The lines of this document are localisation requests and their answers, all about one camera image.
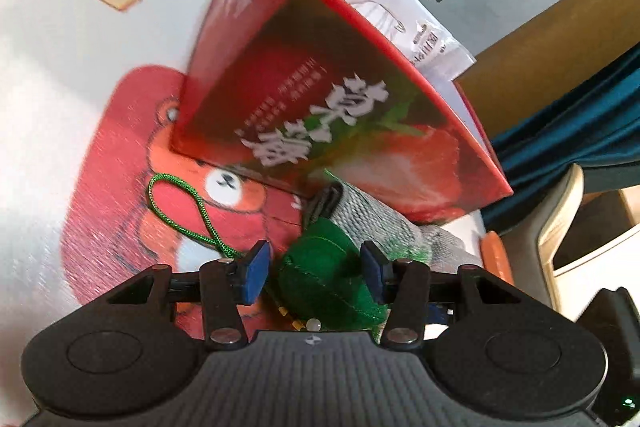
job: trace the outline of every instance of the open red box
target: open red box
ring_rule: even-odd
[[[490,145],[344,0],[213,0],[172,144],[303,196],[328,170],[418,222],[511,194]]]

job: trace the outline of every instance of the white plastic bag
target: white plastic bag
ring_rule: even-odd
[[[418,0],[345,0],[431,83],[450,82],[475,59]]]

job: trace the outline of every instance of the green cord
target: green cord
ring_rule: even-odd
[[[156,200],[154,199],[154,194],[153,194],[154,185],[159,181],[165,181],[172,185],[175,185],[176,187],[180,188],[181,190],[183,190],[193,198],[193,200],[196,202],[198,206],[198,210],[200,211],[202,220],[204,221],[204,224],[207,227],[207,230],[209,231],[211,237],[207,237],[206,235],[201,235],[199,233],[193,232],[192,230],[185,229],[185,227],[176,223],[173,219],[167,216],[162,210],[160,210],[160,208],[156,204]],[[172,229],[177,230],[182,235],[186,235],[190,239],[193,239],[195,241],[200,241],[201,243],[206,243],[207,245],[211,245],[212,247],[216,247],[218,251],[221,254],[225,255],[226,257],[230,257],[232,259],[239,259],[242,257],[241,252],[239,252],[238,250],[234,250],[229,245],[226,245],[222,241],[222,239],[220,239],[218,232],[216,232],[216,229],[213,228],[213,224],[211,223],[209,214],[207,214],[207,209],[205,207],[204,200],[202,199],[201,195],[198,194],[197,190],[191,187],[191,185],[188,184],[186,181],[178,178],[178,176],[174,176],[173,174],[166,174],[166,173],[156,174],[149,181],[148,187],[146,188],[146,197],[149,199],[149,206],[151,206],[151,210],[153,210],[156,216],[162,219]]]

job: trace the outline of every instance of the teal curtain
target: teal curtain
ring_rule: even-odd
[[[585,191],[640,184],[640,44],[492,140],[514,195],[482,210],[487,230],[522,220],[572,163]]]

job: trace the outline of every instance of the bear ear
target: bear ear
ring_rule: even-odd
[[[179,103],[175,98],[162,100],[162,102],[158,104],[158,111],[156,113],[158,123],[160,125],[175,123],[175,121],[178,120],[178,106]]]

